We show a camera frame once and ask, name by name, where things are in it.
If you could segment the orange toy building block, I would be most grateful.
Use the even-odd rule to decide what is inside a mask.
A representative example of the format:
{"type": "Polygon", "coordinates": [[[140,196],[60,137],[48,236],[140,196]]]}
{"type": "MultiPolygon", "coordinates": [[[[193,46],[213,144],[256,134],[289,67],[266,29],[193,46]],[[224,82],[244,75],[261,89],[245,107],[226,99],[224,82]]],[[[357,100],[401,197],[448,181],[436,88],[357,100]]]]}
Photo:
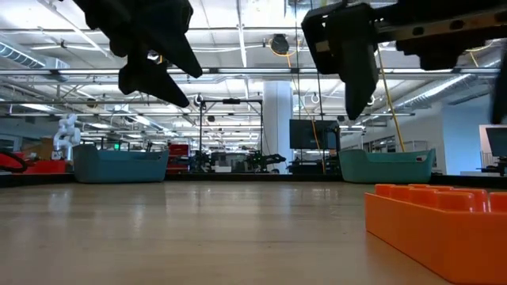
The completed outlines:
{"type": "Polygon", "coordinates": [[[451,283],[507,285],[507,192],[376,184],[367,232],[451,283]]]}

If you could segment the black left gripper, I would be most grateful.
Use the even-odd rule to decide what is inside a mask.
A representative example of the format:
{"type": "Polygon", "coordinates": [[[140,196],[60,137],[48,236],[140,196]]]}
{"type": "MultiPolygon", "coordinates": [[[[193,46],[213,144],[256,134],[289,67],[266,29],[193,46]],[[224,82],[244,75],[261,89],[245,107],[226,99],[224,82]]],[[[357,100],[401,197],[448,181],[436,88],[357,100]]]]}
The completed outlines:
{"type": "MultiPolygon", "coordinates": [[[[203,74],[185,37],[193,8],[189,0],[73,0],[84,12],[90,29],[109,38],[112,53],[125,57],[135,48],[164,55],[186,74],[203,74]]],[[[135,91],[157,97],[181,108],[189,100],[168,75],[165,63],[128,58],[118,74],[118,88],[128,95],[135,91]]]]}

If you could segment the brown cardboard box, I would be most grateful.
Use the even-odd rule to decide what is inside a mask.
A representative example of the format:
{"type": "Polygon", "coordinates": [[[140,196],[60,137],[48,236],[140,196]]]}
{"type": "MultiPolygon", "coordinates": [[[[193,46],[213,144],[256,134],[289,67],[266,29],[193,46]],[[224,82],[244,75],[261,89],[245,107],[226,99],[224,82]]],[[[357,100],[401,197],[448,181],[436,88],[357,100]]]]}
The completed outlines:
{"type": "Polygon", "coordinates": [[[50,160],[53,150],[53,140],[51,138],[23,138],[22,140],[21,152],[25,154],[26,157],[37,157],[41,160],[50,160]]]}

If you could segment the silver ventilation duct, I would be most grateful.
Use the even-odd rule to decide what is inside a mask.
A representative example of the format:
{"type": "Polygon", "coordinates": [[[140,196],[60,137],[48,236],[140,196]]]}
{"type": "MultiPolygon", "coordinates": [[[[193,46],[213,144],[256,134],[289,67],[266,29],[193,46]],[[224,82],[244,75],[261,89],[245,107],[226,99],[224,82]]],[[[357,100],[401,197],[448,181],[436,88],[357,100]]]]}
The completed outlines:
{"type": "Polygon", "coordinates": [[[61,59],[36,55],[20,45],[2,39],[0,39],[0,58],[8,59],[29,69],[58,70],[70,67],[68,63],[61,59]]]}
{"type": "Polygon", "coordinates": [[[404,108],[413,108],[415,105],[436,99],[442,94],[448,93],[457,86],[478,80],[481,76],[495,75],[497,73],[496,65],[499,59],[488,63],[485,66],[473,68],[455,68],[444,73],[443,78],[438,78],[423,85],[422,87],[411,91],[401,97],[394,103],[395,110],[404,108]]]}

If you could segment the teal green plastic bin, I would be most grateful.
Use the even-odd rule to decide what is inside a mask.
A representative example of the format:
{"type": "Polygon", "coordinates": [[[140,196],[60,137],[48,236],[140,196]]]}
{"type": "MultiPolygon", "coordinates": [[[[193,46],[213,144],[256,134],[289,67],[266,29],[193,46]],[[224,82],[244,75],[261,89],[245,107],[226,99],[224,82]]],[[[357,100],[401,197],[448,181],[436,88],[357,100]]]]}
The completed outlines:
{"type": "Polygon", "coordinates": [[[427,183],[432,176],[436,150],[368,153],[360,149],[339,152],[341,175],[358,184],[427,183]]]}

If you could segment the red tool cabinet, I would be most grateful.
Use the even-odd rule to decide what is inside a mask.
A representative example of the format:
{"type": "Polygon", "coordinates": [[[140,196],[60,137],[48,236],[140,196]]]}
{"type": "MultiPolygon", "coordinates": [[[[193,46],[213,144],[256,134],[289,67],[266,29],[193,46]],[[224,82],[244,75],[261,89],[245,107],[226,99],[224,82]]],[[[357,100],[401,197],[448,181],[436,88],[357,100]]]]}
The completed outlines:
{"type": "Polygon", "coordinates": [[[188,144],[170,144],[167,174],[182,174],[189,171],[189,145],[188,144]]]}

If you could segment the black metal gantry frame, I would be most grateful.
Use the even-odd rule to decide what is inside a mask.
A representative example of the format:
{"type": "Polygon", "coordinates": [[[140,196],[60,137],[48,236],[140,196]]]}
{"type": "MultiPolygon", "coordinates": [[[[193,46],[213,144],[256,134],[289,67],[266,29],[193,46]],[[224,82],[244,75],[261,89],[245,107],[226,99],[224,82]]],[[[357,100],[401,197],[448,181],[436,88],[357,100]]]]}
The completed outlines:
{"type": "Polygon", "coordinates": [[[199,103],[198,173],[265,173],[263,101],[202,99],[199,103]]]}

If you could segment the dusty blue plastic bin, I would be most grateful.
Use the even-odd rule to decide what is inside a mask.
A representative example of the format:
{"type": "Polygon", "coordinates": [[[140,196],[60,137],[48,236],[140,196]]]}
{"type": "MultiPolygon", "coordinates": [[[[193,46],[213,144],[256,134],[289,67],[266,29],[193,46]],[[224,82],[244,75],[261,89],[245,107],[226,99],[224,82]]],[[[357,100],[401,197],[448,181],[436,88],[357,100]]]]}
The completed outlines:
{"type": "Polygon", "coordinates": [[[161,182],[169,151],[98,150],[92,145],[73,147],[74,176],[80,183],[117,184],[161,182]]]}

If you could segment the white building column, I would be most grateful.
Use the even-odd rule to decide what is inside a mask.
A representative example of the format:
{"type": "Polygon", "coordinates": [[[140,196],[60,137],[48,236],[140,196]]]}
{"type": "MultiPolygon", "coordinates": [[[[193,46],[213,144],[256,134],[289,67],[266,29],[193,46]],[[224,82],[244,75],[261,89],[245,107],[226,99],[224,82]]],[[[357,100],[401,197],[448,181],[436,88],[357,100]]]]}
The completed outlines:
{"type": "Polygon", "coordinates": [[[279,154],[285,162],[268,166],[279,174],[288,174],[288,163],[293,159],[290,148],[290,120],[293,115],[293,92],[289,81],[267,81],[263,83],[263,139],[264,155],[279,154]]]}

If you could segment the black monitor screen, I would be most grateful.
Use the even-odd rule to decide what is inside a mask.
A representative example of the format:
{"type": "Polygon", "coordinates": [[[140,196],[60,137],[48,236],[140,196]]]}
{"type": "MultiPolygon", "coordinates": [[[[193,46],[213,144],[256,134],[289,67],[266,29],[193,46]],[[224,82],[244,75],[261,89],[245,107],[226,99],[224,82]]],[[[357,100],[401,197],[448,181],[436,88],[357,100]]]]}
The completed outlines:
{"type": "Polygon", "coordinates": [[[488,127],[486,134],[492,155],[507,157],[507,127],[488,127]]]}
{"type": "Polygon", "coordinates": [[[334,120],[289,120],[290,147],[302,150],[340,150],[340,128],[334,120]]]}

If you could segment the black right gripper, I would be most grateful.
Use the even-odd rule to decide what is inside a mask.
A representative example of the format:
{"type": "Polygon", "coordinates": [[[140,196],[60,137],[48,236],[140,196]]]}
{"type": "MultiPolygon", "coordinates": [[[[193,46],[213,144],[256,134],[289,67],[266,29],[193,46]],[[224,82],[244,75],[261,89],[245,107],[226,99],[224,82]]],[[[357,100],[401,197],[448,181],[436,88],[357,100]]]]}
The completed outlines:
{"type": "MultiPolygon", "coordinates": [[[[396,0],[375,11],[380,42],[416,55],[423,70],[451,69],[471,49],[507,37],[507,0],[396,0]]],[[[345,83],[345,110],[357,119],[379,80],[373,8],[337,2],[311,9],[301,27],[316,69],[345,83]]],[[[491,94],[490,122],[507,117],[507,42],[491,94]]]]}

